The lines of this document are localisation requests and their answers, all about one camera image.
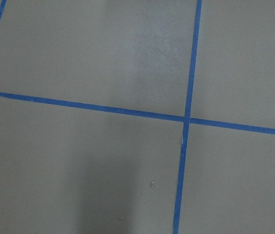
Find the crossing blue tape strip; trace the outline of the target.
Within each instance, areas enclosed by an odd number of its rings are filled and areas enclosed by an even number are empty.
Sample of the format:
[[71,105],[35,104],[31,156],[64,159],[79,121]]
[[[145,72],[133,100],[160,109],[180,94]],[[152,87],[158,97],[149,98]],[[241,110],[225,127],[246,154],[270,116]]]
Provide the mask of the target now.
[[187,144],[188,144],[189,128],[190,128],[191,107],[192,107],[192,97],[193,97],[195,69],[196,69],[196,60],[197,60],[197,51],[198,51],[201,12],[202,12],[202,0],[198,0],[196,2],[188,84],[187,84],[187,90],[186,90],[185,111],[184,111],[184,117],[183,117],[182,144],[181,144],[181,150],[180,150],[177,189],[176,189],[173,224],[172,224],[173,234],[177,234],[179,232],[179,224],[180,224],[180,217],[181,217],[183,182],[184,182],[185,162],[186,162]]

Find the long blue tape strip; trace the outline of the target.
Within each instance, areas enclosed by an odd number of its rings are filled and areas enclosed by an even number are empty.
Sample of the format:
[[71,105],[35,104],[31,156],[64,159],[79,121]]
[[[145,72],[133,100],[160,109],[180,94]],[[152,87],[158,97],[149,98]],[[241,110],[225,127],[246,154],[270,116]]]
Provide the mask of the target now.
[[253,125],[244,125],[244,124],[221,122],[221,121],[207,120],[207,119],[200,119],[200,118],[193,118],[193,117],[160,114],[160,113],[154,113],[154,112],[145,112],[145,111],[138,111],[138,110],[131,110],[131,109],[101,106],[101,105],[58,100],[58,99],[44,98],[44,97],[18,95],[18,94],[4,93],[4,92],[0,92],[0,98],[21,100],[21,101],[27,101],[27,102],[36,102],[36,103],[43,103],[43,104],[50,104],[50,105],[57,105],[57,106],[65,106],[65,107],[72,107],[72,108],[78,108],[78,109],[94,110],[94,111],[115,113],[115,114],[129,115],[129,116],[169,120],[174,122],[184,122],[185,120],[189,120],[189,123],[197,124],[197,125],[205,125],[205,126],[275,135],[274,128],[258,127]]

